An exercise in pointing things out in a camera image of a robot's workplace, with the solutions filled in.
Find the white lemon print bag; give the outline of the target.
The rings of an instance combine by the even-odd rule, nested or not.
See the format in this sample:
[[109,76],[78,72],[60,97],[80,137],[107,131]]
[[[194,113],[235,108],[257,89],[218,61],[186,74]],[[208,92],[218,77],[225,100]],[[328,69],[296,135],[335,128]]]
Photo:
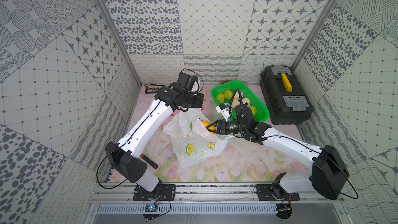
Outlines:
[[199,109],[179,112],[163,127],[163,133],[170,136],[178,167],[183,170],[222,154],[230,135],[210,133],[203,121],[208,119]]

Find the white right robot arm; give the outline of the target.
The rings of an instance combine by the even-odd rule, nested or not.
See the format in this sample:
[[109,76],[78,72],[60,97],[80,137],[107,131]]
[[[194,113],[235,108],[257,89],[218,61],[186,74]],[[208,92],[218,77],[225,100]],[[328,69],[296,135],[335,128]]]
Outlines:
[[278,174],[271,186],[275,199],[283,200],[297,192],[317,192],[329,200],[336,200],[348,182],[348,170],[338,151],[330,145],[319,147],[304,143],[265,122],[222,119],[205,127],[213,134],[240,134],[243,139],[281,151],[308,168],[308,172],[292,176]]

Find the yellow pear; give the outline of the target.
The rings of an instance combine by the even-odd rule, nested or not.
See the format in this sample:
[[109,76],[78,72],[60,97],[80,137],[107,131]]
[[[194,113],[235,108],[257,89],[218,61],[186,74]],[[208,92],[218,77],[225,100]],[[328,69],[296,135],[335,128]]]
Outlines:
[[209,122],[207,122],[207,121],[204,121],[204,120],[202,120],[201,123],[204,125],[205,128],[207,128],[207,126],[208,126],[209,124],[211,124],[211,123],[209,123]]

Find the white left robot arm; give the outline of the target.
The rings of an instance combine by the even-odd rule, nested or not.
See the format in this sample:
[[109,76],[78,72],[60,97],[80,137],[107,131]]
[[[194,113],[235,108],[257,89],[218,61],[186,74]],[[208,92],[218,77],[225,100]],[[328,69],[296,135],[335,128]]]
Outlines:
[[174,111],[200,110],[203,101],[202,93],[193,94],[187,89],[162,87],[138,123],[117,143],[110,142],[106,145],[107,158],[112,167],[128,181],[158,195],[161,180],[147,171],[147,164],[140,159],[141,154],[155,131]]

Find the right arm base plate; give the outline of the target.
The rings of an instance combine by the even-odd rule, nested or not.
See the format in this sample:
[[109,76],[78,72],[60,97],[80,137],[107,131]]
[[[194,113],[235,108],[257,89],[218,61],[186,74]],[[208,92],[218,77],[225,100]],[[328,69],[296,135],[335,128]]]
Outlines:
[[276,201],[287,200],[299,201],[300,196],[298,193],[286,193],[280,186],[273,186],[272,184],[257,184],[254,187],[254,193],[257,194],[259,201]]

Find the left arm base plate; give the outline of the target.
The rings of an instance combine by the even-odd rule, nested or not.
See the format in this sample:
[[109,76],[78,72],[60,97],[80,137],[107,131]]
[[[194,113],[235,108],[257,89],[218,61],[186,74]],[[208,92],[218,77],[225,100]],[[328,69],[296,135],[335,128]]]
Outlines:
[[141,186],[136,186],[133,201],[174,201],[175,193],[176,185],[174,184],[157,185],[153,191],[147,191]]

